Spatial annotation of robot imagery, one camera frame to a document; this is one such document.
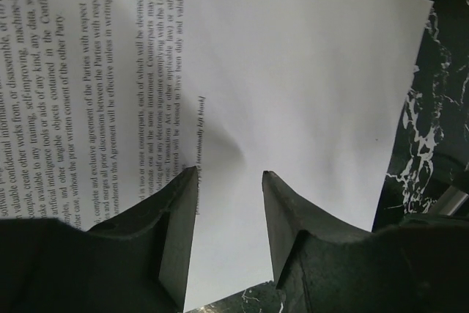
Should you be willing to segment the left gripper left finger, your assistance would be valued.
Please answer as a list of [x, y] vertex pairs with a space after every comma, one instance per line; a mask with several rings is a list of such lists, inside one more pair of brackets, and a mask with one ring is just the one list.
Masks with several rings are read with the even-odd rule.
[[1, 222], [3, 312], [181, 312], [198, 194], [196, 167], [93, 226]]

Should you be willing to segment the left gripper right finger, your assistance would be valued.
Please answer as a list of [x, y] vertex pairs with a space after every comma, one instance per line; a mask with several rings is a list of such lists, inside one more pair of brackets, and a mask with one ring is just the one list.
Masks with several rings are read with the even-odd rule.
[[367, 232], [262, 175], [276, 288], [287, 312], [466, 312], [468, 219], [410, 214]]

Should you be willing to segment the printed paper sheet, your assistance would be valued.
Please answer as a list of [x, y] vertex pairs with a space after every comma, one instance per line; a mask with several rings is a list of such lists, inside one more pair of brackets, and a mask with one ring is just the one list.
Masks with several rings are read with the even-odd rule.
[[371, 229], [429, 0], [1, 0], [1, 217], [75, 228], [188, 166], [185, 309], [273, 277], [274, 171]]

